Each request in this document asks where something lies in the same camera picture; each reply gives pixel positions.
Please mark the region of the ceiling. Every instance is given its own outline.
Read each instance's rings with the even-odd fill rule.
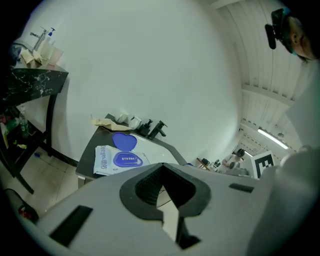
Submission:
[[[208,0],[222,16],[241,72],[243,136],[239,147],[256,155],[271,150],[279,161],[302,145],[285,112],[305,90],[315,66],[277,43],[271,50],[265,24],[283,5],[276,0]],[[258,133],[262,128],[289,146],[284,150]]]

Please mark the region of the soap dispenser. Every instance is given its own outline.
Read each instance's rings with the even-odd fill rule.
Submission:
[[[140,126],[139,128],[139,133],[142,135],[142,136],[147,136],[148,133],[150,132],[150,124],[152,123],[153,121],[151,119],[149,119],[149,122],[148,123],[145,123],[143,125]]]

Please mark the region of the person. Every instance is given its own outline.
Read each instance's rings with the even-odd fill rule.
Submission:
[[[218,167],[218,172],[225,174],[227,170],[232,169],[234,166],[236,166],[237,163],[242,162],[241,159],[245,155],[244,149],[239,149],[236,154],[230,154],[227,157],[225,157],[221,165]]]
[[[287,7],[271,13],[272,25],[266,24],[265,30],[269,47],[276,48],[276,40],[280,41],[287,51],[307,62],[320,58],[315,37],[310,38],[298,16]]]

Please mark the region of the blue heart-shaped lid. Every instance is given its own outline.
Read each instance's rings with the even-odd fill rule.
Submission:
[[[137,138],[132,135],[126,135],[122,132],[116,132],[112,135],[115,147],[121,151],[131,151],[137,145]]]

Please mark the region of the tiled floor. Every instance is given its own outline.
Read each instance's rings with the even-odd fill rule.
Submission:
[[[33,188],[34,194],[30,194],[3,168],[0,177],[3,188],[15,190],[41,218],[50,207],[78,189],[78,176],[75,167],[53,156],[49,157],[41,148],[36,152],[40,153],[40,158],[34,155],[30,157],[21,171],[23,178]]]

